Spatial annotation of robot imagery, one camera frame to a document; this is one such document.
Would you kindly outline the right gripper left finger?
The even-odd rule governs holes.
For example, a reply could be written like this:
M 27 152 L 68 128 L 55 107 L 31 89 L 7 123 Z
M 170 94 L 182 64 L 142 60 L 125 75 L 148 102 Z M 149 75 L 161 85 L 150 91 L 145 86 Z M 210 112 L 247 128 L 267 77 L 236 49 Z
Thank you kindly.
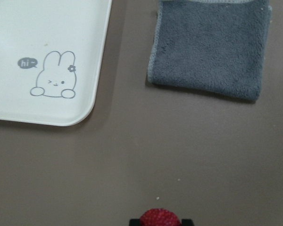
M 132 218 L 129 220 L 129 226 L 141 226 L 139 218 Z

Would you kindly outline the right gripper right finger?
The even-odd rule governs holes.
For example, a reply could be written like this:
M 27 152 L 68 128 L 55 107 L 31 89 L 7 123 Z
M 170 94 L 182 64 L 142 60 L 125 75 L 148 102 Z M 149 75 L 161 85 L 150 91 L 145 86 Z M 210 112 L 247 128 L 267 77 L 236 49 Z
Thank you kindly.
M 192 219 L 184 218 L 181 220 L 181 226 L 194 226 L 194 222 Z

